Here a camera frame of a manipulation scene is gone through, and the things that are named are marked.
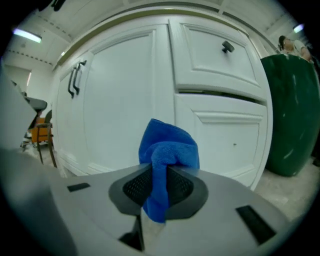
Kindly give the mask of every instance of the white cabinet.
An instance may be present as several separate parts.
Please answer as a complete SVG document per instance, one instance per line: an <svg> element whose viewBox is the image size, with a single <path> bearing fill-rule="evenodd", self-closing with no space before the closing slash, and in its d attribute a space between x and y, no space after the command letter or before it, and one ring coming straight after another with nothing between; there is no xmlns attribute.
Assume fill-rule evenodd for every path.
<svg viewBox="0 0 320 256"><path fill-rule="evenodd" d="M65 167L78 175L86 173L81 109L91 59L92 54L86 53L61 70L57 80L56 99L52 106L55 150Z"/></svg>
<svg viewBox="0 0 320 256"><path fill-rule="evenodd" d="M227 25L199 17L169 19L176 86L266 99L268 82L250 41ZM223 52L228 41L233 52Z"/></svg>
<svg viewBox="0 0 320 256"><path fill-rule="evenodd" d="M267 109L213 95L176 94L176 125L198 145L200 168L250 186L260 168L267 136Z"/></svg>
<svg viewBox="0 0 320 256"><path fill-rule="evenodd" d="M174 83L166 25L131 29L90 49L83 94L86 172L139 164L151 118L174 124Z"/></svg>
<svg viewBox="0 0 320 256"><path fill-rule="evenodd" d="M224 41L233 52L222 51ZM84 175L137 165L155 118L190 133L202 170L255 188L270 149L272 103L246 35L199 17L159 15L115 26L79 52L60 72L52 108L64 167Z"/></svg>

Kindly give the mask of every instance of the floor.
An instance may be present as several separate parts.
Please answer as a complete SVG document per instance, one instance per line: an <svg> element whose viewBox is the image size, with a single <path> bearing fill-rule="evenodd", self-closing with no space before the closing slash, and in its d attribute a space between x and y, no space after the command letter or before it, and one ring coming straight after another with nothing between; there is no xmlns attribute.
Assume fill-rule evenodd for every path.
<svg viewBox="0 0 320 256"><path fill-rule="evenodd" d="M53 166L48 146L42 145L41 152L43 163ZM40 160L37 149L32 146L29 146L24 153ZM294 220L308 211L320 188L320 168L314 166L312 161L310 158L294 177L282 177L265 170L255 192L280 209L290 221ZM62 177L74 176L64 168L59 168L58 162L57 165Z"/></svg>

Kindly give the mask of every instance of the green bin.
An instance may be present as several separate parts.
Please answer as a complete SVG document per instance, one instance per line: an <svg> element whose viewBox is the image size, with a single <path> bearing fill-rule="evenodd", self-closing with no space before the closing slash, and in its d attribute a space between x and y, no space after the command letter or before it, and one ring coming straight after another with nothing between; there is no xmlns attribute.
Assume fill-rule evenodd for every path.
<svg viewBox="0 0 320 256"><path fill-rule="evenodd" d="M312 64L286 54L261 60L273 107L273 133L266 168L294 176L306 164L320 128L320 87Z"/></svg>

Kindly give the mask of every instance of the drawer front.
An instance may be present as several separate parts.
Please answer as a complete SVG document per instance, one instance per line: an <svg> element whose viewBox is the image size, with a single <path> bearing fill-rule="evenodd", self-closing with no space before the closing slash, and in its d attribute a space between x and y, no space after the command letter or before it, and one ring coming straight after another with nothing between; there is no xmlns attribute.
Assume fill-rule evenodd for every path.
<svg viewBox="0 0 320 256"><path fill-rule="evenodd" d="M244 34L212 20L187 16L170 18L169 28L178 89L265 100L264 70ZM222 51L224 41L234 47L233 52Z"/></svg>
<svg viewBox="0 0 320 256"><path fill-rule="evenodd" d="M221 96L176 94L176 125L198 145L200 168L250 186L267 136L265 106Z"/></svg>

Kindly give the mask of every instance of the blue towel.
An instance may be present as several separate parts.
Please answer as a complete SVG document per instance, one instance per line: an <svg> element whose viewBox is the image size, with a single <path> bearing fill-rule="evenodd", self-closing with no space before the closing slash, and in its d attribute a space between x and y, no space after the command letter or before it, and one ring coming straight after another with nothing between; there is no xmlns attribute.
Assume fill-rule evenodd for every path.
<svg viewBox="0 0 320 256"><path fill-rule="evenodd" d="M143 209L151 220L164 223L169 208L167 165L199 169L197 143L185 130L151 119L142 137L139 161L152 163L152 192Z"/></svg>

